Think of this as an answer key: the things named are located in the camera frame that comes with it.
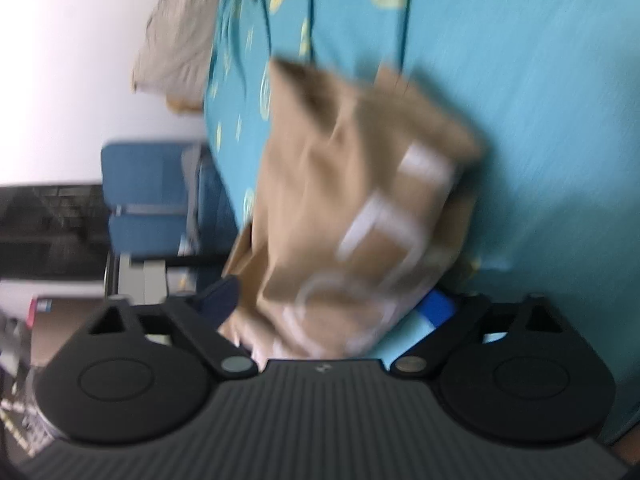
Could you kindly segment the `tan sweatshirt garment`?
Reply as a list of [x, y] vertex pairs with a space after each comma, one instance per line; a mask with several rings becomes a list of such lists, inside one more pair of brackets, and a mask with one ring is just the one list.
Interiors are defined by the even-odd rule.
[[222, 336], [271, 360], [359, 358], [457, 261], [480, 138], [388, 67], [368, 86], [276, 58], [253, 215]]

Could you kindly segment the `grey white shelf unit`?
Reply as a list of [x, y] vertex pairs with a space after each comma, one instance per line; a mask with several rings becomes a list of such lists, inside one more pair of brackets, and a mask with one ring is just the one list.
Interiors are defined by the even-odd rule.
[[163, 261], [134, 260], [130, 255], [110, 255], [104, 276], [105, 303], [125, 301], [136, 309], [145, 338], [171, 347], [170, 326], [159, 318], [156, 306], [168, 295]]

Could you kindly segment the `brown cardboard box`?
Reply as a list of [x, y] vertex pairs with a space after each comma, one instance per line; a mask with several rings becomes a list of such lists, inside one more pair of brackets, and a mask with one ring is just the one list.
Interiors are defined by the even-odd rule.
[[45, 367], [95, 310], [100, 297], [35, 297], [29, 305], [30, 365]]

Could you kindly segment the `blue upholstered chair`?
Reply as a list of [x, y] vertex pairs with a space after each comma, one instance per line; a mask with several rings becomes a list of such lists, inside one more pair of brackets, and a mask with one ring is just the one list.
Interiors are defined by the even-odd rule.
[[113, 142], [101, 151], [112, 249], [139, 260], [186, 256], [219, 276], [238, 227], [202, 142]]

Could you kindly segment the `teal patterned bed sheet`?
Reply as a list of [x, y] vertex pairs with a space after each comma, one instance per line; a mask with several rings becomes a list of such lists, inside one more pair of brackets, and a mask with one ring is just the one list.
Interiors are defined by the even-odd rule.
[[639, 0], [219, 0], [208, 140], [250, 218], [270, 56], [371, 81], [388, 64], [488, 143], [468, 289], [543, 292], [608, 364], [602, 431], [639, 418]]

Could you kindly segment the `grey pillow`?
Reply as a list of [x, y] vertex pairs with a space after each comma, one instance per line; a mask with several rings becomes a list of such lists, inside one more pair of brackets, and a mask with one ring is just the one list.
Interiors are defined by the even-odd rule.
[[157, 0], [134, 62], [134, 90], [203, 101], [220, 0]]

